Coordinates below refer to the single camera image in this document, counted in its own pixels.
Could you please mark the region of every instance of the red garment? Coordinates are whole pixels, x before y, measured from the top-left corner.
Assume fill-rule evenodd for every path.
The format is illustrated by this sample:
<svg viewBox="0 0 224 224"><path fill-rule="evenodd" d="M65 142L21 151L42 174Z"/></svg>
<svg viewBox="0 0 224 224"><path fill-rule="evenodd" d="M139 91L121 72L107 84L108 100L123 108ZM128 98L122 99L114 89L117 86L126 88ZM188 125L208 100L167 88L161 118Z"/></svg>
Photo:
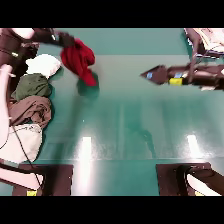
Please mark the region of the red garment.
<svg viewBox="0 0 224 224"><path fill-rule="evenodd" d="M64 66L77 74L87 86L96 85L92 71L88 69L89 65L95 63L95 56L81 40L75 39L75 46L64 48L61 52L61 60Z"/></svg>

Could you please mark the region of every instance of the dark green garment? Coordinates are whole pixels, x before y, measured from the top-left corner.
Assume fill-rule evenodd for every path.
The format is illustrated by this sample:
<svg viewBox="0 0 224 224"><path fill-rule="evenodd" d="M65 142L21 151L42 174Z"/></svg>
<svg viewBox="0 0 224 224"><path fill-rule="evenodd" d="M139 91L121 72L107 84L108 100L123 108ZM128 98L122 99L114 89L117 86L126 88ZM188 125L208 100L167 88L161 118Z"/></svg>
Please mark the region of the dark green garment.
<svg viewBox="0 0 224 224"><path fill-rule="evenodd" d="M50 96L51 89L45 76L36 73L22 76L12 93L12 98L17 101L25 99L28 96Z"/></svg>

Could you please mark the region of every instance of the yellow label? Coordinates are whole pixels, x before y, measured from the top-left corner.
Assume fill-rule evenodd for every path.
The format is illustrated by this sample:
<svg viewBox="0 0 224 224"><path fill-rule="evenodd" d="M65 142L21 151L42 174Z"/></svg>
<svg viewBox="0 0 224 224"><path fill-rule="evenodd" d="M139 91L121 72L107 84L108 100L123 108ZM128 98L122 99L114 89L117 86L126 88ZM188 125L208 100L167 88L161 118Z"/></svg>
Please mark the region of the yellow label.
<svg viewBox="0 0 224 224"><path fill-rule="evenodd" d="M37 196L37 191L27 191L26 196Z"/></svg>
<svg viewBox="0 0 224 224"><path fill-rule="evenodd" d="M182 78L171 78L170 79L170 85L181 86L182 85L182 81L183 81Z"/></svg>
<svg viewBox="0 0 224 224"><path fill-rule="evenodd" d="M204 196L203 194L201 194L200 192L198 191L195 191L195 196Z"/></svg>

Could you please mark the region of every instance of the table surface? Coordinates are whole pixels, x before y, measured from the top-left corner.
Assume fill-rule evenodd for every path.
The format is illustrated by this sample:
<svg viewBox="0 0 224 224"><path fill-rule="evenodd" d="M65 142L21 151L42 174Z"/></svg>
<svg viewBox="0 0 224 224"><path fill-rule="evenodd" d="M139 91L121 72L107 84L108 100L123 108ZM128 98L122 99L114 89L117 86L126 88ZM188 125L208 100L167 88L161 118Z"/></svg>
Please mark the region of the table surface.
<svg viewBox="0 0 224 224"><path fill-rule="evenodd" d="M211 162L224 174L224 93L139 77L189 62L183 29L60 29L93 49L99 86L66 68L50 79L54 116L36 164L74 164L72 195L159 195L160 163ZM43 53L59 57L60 48L41 45Z"/></svg>

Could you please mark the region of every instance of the brown cloth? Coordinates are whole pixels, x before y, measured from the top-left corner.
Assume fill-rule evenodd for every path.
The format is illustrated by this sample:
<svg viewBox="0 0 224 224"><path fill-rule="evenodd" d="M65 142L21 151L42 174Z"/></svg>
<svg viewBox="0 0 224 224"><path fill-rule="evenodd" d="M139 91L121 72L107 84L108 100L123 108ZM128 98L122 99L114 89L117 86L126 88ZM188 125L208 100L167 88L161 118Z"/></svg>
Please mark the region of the brown cloth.
<svg viewBox="0 0 224 224"><path fill-rule="evenodd" d="M41 96L29 96L9 108L11 125L20 125L33 121L45 128L51 119L51 101Z"/></svg>

